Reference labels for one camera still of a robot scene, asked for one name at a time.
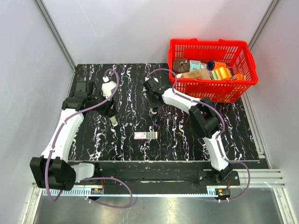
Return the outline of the beige stapler magazine piece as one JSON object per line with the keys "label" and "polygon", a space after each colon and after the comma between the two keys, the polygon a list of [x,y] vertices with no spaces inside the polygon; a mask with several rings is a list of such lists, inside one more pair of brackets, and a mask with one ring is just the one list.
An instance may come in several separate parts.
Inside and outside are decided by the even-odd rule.
{"label": "beige stapler magazine piece", "polygon": [[117,126],[118,122],[115,116],[109,118],[113,126]]}

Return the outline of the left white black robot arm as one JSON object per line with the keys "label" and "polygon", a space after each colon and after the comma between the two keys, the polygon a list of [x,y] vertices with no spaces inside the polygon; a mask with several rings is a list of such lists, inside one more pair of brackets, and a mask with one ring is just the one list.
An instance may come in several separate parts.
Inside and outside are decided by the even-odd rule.
{"label": "left white black robot arm", "polygon": [[109,118],[113,126],[117,125],[116,103],[112,96],[116,88],[114,81],[103,83],[100,91],[97,91],[94,82],[77,82],[75,91],[62,103],[60,120],[49,144],[40,157],[33,157],[30,161],[30,169],[39,188],[71,190],[75,183],[84,179],[93,185],[100,182],[101,173],[95,165],[82,162],[71,166],[68,155],[88,112],[97,112]]}

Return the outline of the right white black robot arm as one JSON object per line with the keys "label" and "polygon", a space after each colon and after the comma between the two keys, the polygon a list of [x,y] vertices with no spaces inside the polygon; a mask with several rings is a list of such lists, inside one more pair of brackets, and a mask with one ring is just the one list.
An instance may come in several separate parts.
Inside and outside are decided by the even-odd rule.
{"label": "right white black robot arm", "polygon": [[149,107],[154,112],[160,105],[174,106],[189,115],[193,132],[202,138],[207,147],[213,168],[213,181],[223,185],[229,180],[232,168],[229,166],[221,141],[224,120],[210,98],[194,98],[168,85],[161,85],[155,78],[143,83]]}

